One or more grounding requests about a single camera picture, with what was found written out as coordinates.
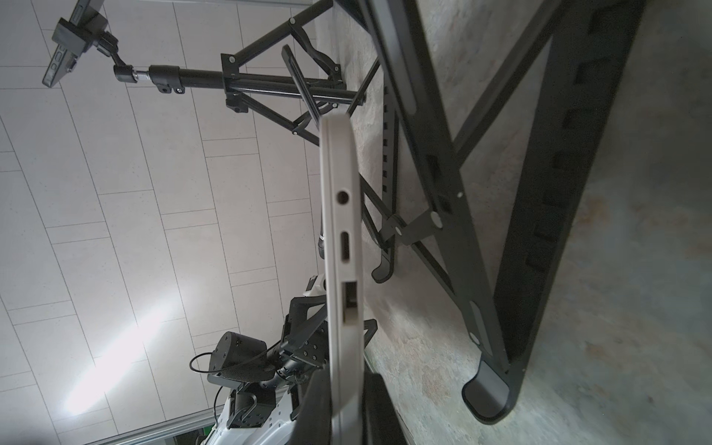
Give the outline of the black folding laptop stand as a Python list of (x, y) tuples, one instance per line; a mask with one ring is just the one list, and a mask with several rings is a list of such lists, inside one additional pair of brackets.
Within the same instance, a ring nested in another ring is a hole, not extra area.
[(493, 425), (513, 411), (642, 1), (344, 1), (385, 76), (389, 132), (426, 210), (382, 208), (480, 352), (463, 386)]

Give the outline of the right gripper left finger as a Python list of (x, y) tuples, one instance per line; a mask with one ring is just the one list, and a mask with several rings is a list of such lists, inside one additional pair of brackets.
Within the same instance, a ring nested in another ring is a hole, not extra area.
[(316, 371), (311, 376), (291, 435), (292, 445), (331, 443), (332, 399), (330, 372)]

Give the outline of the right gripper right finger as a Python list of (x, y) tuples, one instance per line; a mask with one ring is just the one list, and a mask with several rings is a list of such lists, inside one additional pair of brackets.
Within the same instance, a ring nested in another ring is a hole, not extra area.
[(363, 380), (363, 444), (408, 444), (385, 380), (375, 373)]

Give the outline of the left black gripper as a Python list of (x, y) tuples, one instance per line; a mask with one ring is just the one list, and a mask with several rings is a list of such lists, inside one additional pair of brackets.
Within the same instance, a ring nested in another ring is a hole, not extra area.
[(328, 368), (329, 339), (326, 296), (291, 300), (283, 329), (277, 371), (281, 378), (306, 378), (315, 370)]

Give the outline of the silver laptop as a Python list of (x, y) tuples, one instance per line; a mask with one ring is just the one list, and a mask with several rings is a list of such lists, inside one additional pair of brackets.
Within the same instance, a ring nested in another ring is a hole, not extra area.
[(331, 442), (363, 442), (361, 192), (352, 122), (346, 114), (320, 123), (322, 218), (331, 384)]

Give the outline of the small black phone tripod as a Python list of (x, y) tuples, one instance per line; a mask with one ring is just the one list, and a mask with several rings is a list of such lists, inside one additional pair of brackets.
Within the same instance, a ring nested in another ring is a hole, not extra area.
[[(146, 70), (137, 70), (121, 59), (118, 40), (109, 32), (108, 20), (100, 12), (102, 5), (100, 1), (79, 1), (70, 18), (59, 20), (52, 35), (57, 48), (42, 79), (45, 87), (54, 87), (62, 77), (73, 71), (79, 57), (94, 47), (112, 59), (114, 76), (122, 83), (148, 81), (161, 94), (182, 95), (189, 88), (221, 90), (228, 109), (236, 113), (254, 111), (293, 135), (317, 145), (319, 138), (309, 131), (309, 125), (318, 125), (322, 116), (340, 105), (346, 106), (349, 114), (354, 113), (365, 103), (366, 90), (380, 68), (378, 62), (373, 63), (359, 89), (347, 89), (341, 66), (317, 50), (304, 30), (305, 25), (334, 5), (331, 1), (318, 1), (239, 52), (222, 55), (220, 70), (190, 70), (171, 65), (151, 65)], [(241, 70), (287, 37), (296, 41), (326, 74), (326, 78), (306, 77), (289, 46), (281, 50), (287, 75), (249, 74)], [(259, 95), (298, 98), (305, 104), (306, 111), (300, 117), (289, 120), (259, 102)]]

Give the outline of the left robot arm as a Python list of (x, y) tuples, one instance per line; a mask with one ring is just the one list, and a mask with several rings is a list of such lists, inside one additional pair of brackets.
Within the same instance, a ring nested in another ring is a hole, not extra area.
[(231, 390), (208, 444), (251, 428), (250, 444), (404, 444), (382, 376), (365, 368), (378, 331), (354, 282), (294, 298), (272, 347), (227, 331), (210, 352), (209, 382)]

